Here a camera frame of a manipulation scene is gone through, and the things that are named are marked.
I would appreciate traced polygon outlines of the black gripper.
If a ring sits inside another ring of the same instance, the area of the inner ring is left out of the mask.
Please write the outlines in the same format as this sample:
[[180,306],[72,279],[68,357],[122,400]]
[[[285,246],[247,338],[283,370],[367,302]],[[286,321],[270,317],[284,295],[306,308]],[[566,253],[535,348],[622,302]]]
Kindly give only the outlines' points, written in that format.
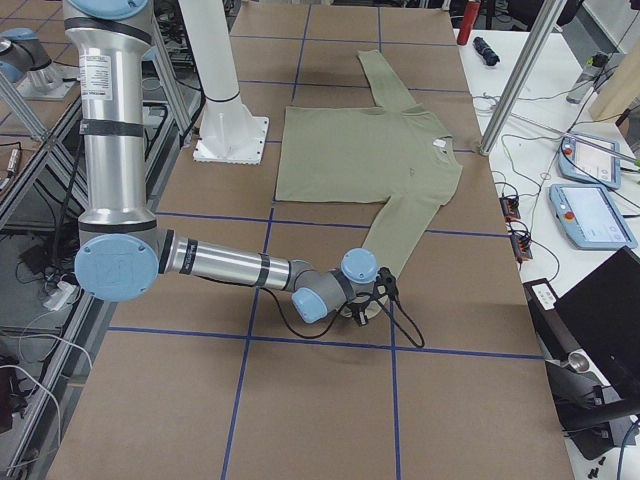
[[367,325],[369,323],[369,317],[366,310],[372,300],[372,294],[358,294],[356,298],[349,303],[351,318],[357,325]]

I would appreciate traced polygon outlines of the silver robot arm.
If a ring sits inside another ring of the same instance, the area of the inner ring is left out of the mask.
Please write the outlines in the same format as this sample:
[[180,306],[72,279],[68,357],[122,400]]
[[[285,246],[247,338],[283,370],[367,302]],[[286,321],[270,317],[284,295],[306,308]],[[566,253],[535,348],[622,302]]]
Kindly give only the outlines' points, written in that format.
[[320,272],[301,260],[273,258],[200,242],[160,228],[147,205],[142,61],[152,43],[149,1],[67,1],[67,36],[79,53],[88,206],[79,225],[75,275],[98,299],[123,302],[167,272],[287,291],[308,323],[331,312],[365,324],[377,297],[378,263],[348,251]]
[[51,57],[32,29],[18,27],[1,33],[1,72],[12,84],[28,72],[45,69],[51,63]]

